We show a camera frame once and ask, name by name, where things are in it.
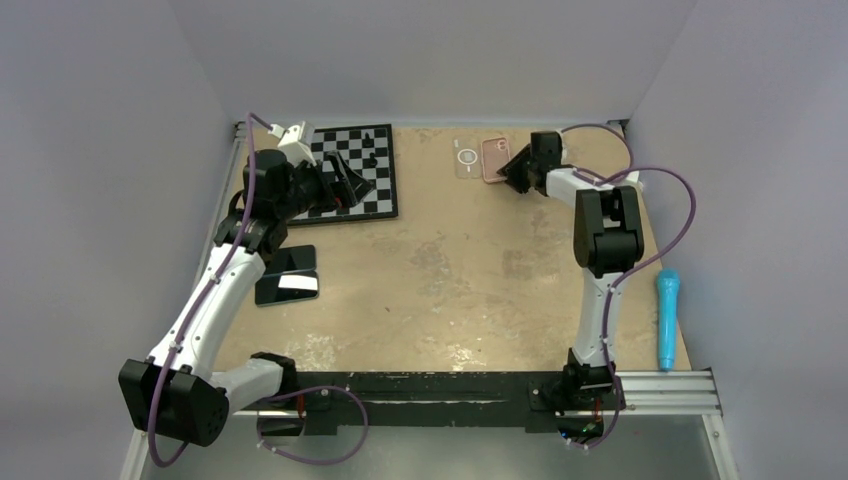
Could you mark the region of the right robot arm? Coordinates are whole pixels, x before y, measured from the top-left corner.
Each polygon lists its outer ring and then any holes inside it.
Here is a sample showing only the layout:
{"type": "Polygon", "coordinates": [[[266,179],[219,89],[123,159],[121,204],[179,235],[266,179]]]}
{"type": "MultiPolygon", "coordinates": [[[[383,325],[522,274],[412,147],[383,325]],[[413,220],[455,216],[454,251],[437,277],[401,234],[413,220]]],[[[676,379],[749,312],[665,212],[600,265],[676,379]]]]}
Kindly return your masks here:
{"type": "Polygon", "coordinates": [[[589,179],[563,164],[564,152],[559,133],[534,132],[499,171],[514,191],[535,190],[573,210],[573,252],[584,278],[580,324],[560,377],[531,389],[541,407],[558,412],[596,407],[614,392],[622,289],[645,250],[637,189],[589,179]]]}

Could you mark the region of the clear phone case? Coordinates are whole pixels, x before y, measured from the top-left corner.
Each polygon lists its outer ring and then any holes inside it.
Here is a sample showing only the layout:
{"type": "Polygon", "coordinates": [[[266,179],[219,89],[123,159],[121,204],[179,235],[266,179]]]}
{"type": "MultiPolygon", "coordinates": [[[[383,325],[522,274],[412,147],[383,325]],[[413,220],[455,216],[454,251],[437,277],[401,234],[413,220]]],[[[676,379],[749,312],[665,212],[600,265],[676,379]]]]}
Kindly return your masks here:
{"type": "Polygon", "coordinates": [[[459,179],[481,179],[482,163],[480,142],[473,136],[460,136],[452,140],[454,172],[459,179]]]}

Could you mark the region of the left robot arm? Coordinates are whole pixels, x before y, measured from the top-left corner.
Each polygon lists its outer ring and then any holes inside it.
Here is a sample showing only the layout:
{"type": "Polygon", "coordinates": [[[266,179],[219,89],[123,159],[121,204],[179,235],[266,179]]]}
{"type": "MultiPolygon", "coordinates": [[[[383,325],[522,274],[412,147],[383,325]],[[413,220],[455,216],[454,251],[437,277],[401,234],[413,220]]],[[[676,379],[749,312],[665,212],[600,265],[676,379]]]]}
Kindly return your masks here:
{"type": "Polygon", "coordinates": [[[252,152],[244,187],[232,198],[213,239],[203,280],[162,340],[143,360],[128,359],[118,382],[133,426],[184,444],[211,445],[228,418],[266,401],[292,405],[299,394],[292,359],[267,352],[244,365],[213,369],[235,315],[304,213],[333,212],[374,189],[337,151],[290,161],[276,149],[252,152]]]}

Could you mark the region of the blue phone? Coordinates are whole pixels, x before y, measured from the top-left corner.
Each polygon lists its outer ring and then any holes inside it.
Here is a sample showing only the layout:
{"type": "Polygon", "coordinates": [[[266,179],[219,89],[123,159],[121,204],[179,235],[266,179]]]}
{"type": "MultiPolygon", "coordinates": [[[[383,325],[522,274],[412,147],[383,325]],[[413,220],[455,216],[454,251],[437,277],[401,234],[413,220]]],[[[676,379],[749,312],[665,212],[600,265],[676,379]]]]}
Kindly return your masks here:
{"type": "Polygon", "coordinates": [[[317,269],[314,245],[300,245],[279,249],[266,267],[265,275],[289,275],[317,269]]]}

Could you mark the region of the pink phone case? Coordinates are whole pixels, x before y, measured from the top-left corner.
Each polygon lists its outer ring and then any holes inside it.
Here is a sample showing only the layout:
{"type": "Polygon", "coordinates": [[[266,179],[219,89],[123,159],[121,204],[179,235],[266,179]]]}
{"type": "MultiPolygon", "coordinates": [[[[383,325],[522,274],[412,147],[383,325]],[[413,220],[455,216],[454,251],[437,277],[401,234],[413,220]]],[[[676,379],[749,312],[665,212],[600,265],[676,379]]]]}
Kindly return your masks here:
{"type": "Polygon", "coordinates": [[[505,137],[494,137],[481,142],[482,178],[487,184],[505,181],[500,170],[510,161],[510,145],[505,137]]]}

